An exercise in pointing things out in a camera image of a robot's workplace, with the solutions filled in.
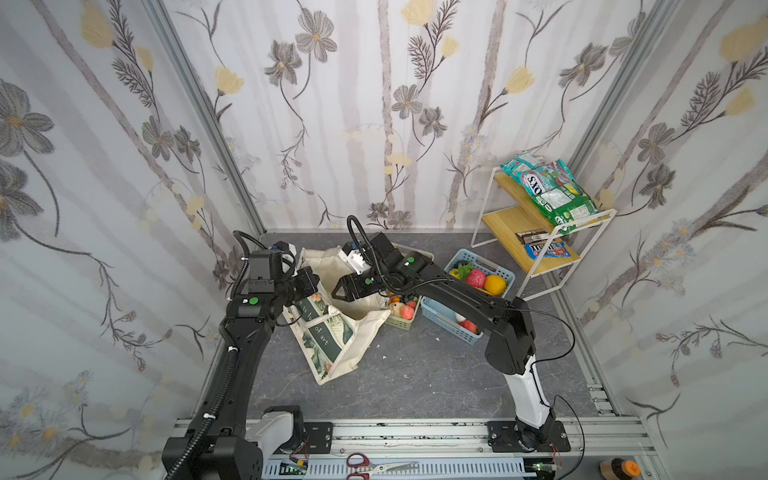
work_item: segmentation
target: floral wallpaper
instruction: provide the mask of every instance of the floral wallpaper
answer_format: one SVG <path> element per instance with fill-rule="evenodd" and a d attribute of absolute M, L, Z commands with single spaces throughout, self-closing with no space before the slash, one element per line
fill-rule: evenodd
<path fill-rule="evenodd" d="M 3 472 L 144 478 L 203 385 L 247 219 L 141 4 L 4 2 L 0 72 Z"/>
<path fill-rule="evenodd" d="M 619 214 L 565 289 L 674 478 L 765 467 L 766 121 L 768 8 L 681 2 L 577 173 Z"/>
<path fill-rule="evenodd" d="M 373 229 L 474 227 L 493 167 L 568 161 L 652 6 L 164 3 L 266 225 Z"/>

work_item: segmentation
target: wooden shelf board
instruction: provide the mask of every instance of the wooden shelf board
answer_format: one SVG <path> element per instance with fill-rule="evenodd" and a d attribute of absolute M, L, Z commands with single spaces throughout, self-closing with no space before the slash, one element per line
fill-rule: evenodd
<path fill-rule="evenodd" d="M 554 226 L 544 217 L 544 215 L 541 214 L 540 211 L 538 211 L 538 208 L 533 204 L 533 201 L 531 200 L 531 196 L 528 195 L 528 192 L 525 191 L 522 185 L 518 184 L 512 179 L 512 177 L 505 173 L 496 174 L 493 178 L 501 188 L 506 190 L 506 192 L 515 199 L 515 201 L 518 203 L 520 208 L 522 208 L 528 218 L 530 218 L 534 223 L 538 225 L 535 229 L 543 229 L 548 232 L 552 231 Z M 600 220 L 601 218 L 597 218 L 589 223 L 586 223 L 585 225 L 581 225 L 581 227 L 586 227 L 593 223 L 597 223 Z M 558 233 L 557 237 L 562 237 L 562 233 Z"/>
<path fill-rule="evenodd" d="M 526 195 L 526 197 L 528 196 L 528 194 L 525 193 L 525 190 L 522 190 L 522 192 Z M 530 230 L 538 229 L 544 229 L 547 231 L 552 230 L 552 225 L 550 225 L 549 222 L 541 214 L 538 214 L 538 219 L 536 219 L 536 217 L 532 219 L 530 216 L 528 216 L 528 212 L 525 208 L 523 208 L 522 204 L 518 205 L 517 207 L 511 207 L 505 210 L 500 210 L 498 212 L 493 212 L 492 214 L 483 215 L 482 221 L 488 225 L 488 228 L 490 228 L 491 232 L 493 232 L 496 238 L 498 238 L 498 241 L 504 245 L 504 248 L 507 249 L 509 254 L 512 255 L 512 258 L 515 259 L 515 261 L 526 273 L 531 271 L 535 260 L 528 256 L 528 252 L 525 251 L 525 246 L 520 243 L 520 240 L 518 240 L 515 234 L 517 232 L 527 232 Z M 541 259 L 541 263 L 538 264 L 536 272 L 532 273 L 531 275 L 538 276 L 543 273 L 562 268 L 563 266 L 570 265 L 571 263 L 580 259 L 578 254 L 574 252 L 567 244 L 565 245 L 565 248 L 571 254 L 570 257 L 545 257 Z"/>

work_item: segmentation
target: yellow fruit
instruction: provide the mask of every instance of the yellow fruit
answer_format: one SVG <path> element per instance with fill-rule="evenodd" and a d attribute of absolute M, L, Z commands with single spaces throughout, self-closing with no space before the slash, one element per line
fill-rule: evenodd
<path fill-rule="evenodd" d="M 498 275 L 488 275 L 483 288 L 493 296 L 501 296 L 507 289 L 507 282 Z"/>

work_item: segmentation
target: teal snack bag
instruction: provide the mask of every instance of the teal snack bag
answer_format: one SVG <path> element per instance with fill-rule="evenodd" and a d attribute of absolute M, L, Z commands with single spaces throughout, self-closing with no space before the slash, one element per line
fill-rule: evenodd
<path fill-rule="evenodd" d="M 594 205 L 592 199 L 576 182 L 558 185 L 549 192 L 536 195 L 531 200 L 552 225 L 562 225 L 573 220 L 589 217 L 598 212 L 598 208 Z M 581 225 L 582 223 L 577 223 L 575 226 L 571 225 L 560 231 L 563 234 L 569 233 Z"/>
<path fill-rule="evenodd" d="M 528 171 L 538 167 L 539 163 L 533 155 L 520 154 L 514 160 L 502 164 L 502 170 L 512 177 L 515 172 Z"/>
<path fill-rule="evenodd" d="M 540 165 L 533 170 L 517 170 L 511 177 L 534 197 L 573 181 L 573 175 L 562 160 Z"/>

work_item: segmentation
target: plastic basket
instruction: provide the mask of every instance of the plastic basket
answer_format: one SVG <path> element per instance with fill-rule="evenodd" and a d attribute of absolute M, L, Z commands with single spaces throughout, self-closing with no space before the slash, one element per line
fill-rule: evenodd
<path fill-rule="evenodd" d="M 397 243 L 392 244 L 397 250 L 400 250 L 400 253 L 410 253 L 410 252 L 419 252 L 420 254 L 424 255 L 425 257 L 428 257 L 430 260 L 435 259 L 435 254 L 432 252 L 427 252 L 425 250 L 419 250 L 418 248 L 413 247 L 406 247 L 405 245 L 399 245 Z M 397 315 L 390 315 L 389 318 L 384 322 L 387 325 L 394 326 L 395 328 L 399 328 L 401 330 L 410 330 L 411 325 L 413 325 L 413 320 L 416 318 L 416 314 L 419 312 L 419 307 L 422 304 L 422 298 L 419 297 L 416 299 L 416 308 L 413 309 L 413 318 L 410 320 L 406 320 L 402 318 L 401 316 Z"/>
<path fill-rule="evenodd" d="M 462 248 L 456 255 L 453 256 L 448 265 L 445 266 L 445 271 L 449 271 L 456 264 L 457 261 L 472 262 L 472 265 L 476 269 L 485 273 L 485 275 L 498 275 L 507 282 L 507 288 L 504 290 L 502 297 L 507 296 L 509 290 L 512 288 L 512 284 L 515 281 L 515 274 L 505 269 L 503 266 L 496 265 L 490 260 L 480 257 L 477 253 L 470 252 L 469 250 Z M 442 328 L 453 333 L 458 338 L 464 340 L 470 345 L 474 345 L 483 336 L 483 332 L 479 335 L 475 335 L 466 328 L 460 326 L 456 321 L 455 312 L 449 309 L 447 306 L 440 302 L 437 302 L 431 298 L 425 298 L 421 302 L 422 315 L 441 326 Z"/>

